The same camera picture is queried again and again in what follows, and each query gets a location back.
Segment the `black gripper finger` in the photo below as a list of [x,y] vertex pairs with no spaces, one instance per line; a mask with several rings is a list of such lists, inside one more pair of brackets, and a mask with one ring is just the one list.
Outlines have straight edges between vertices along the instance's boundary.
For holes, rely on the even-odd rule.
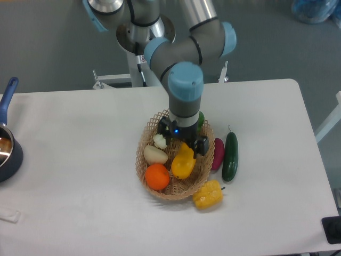
[[194,158],[198,155],[205,156],[208,152],[208,137],[204,135],[198,135],[194,141]]
[[165,139],[171,139],[172,134],[169,129],[169,118],[166,116],[163,116],[157,125],[157,134],[162,135]]

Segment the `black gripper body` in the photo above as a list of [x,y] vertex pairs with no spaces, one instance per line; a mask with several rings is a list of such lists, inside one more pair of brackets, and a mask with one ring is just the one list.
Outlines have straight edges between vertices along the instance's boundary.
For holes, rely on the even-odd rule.
[[178,125],[176,120],[171,120],[170,117],[168,119],[168,129],[169,136],[167,137],[167,145],[177,139],[179,141],[185,142],[187,146],[191,149],[194,149],[194,143],[197,140],[197,129],[198,129],[198,119],[191,126],[181,127]]

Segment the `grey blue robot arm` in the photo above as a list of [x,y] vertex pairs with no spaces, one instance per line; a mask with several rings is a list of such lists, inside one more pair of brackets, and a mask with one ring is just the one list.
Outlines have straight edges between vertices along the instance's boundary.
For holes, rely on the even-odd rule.
[[158,1],[84,1],[98,29],[126,27],[131,52],[142,55],[169,98],[169,115],[158,124],[166,142],[185,142],[195,155],[205,155],[209,140],[200,135],[199,109],[204,89],[201,65],[232,52],[234,28],[221,22],[212,1],[180,1],[189,37],[174,42],[166,34]]

